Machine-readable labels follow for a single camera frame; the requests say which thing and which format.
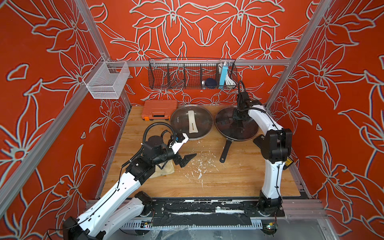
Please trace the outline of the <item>yellow cloth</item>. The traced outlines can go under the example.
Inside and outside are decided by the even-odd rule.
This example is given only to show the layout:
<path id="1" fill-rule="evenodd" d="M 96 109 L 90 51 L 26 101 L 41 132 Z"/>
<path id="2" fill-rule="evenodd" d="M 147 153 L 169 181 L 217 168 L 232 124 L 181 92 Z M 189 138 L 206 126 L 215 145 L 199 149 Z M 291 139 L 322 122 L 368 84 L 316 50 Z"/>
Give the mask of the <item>yellow cloth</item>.
<path id="1" fill-rule="evenodd" d="M 156 166 L 155 172 L 150 176 L 150 179 L 161 177 L 161 176 L 167 176 L 170 174 L 173 174 L 175 172 L 175 167 L 172 161 L 168 161 L 164 164 L 160 164 L 159 166 Z"/>

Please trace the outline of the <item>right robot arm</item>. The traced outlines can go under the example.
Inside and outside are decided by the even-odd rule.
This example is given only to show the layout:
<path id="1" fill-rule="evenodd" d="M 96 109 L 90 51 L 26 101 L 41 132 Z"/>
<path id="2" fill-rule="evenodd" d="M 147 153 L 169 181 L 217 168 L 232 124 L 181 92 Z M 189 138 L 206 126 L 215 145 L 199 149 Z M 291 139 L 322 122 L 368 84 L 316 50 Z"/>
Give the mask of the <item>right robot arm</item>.
<path id="1" fill-rule="evenodd" d="M 293 133 L 278 124 L 260 101 L 251 100 L 243 81 L 237 85 L 237 108 L 233 118 L 254 120 L 263 134 L 254 139 L 265 159 L 264 185 L 260 192 L 257 211 L 264 217 L 276 215 L 282 207 L 281 181 L 284 164 L 292 151 Z"/>

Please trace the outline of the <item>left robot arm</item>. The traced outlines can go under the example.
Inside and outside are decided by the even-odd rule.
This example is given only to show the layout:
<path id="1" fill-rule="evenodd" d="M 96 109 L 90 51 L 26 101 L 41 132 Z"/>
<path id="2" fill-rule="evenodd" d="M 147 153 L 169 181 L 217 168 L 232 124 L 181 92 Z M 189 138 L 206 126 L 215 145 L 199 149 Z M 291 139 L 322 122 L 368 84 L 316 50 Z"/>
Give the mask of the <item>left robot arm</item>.
<path id="1" fill-rule="evenodd" d="M 119 180 L 91 208 L 78 217 L 64 221 L 65 240 L 105 240 L 125 223 L 152 211 L 152 198 L 138 192 L 128 203 L 124 201 L 138 190 L 161 164 L 173 161 L 185 167 L 196 154 L 182 157 L 179 150 L 187 143 L 186 133 L 177 133 L 170 124 L 157 122 L 149 125 L 143 134 L 141 148 L 122 165 Z"/>

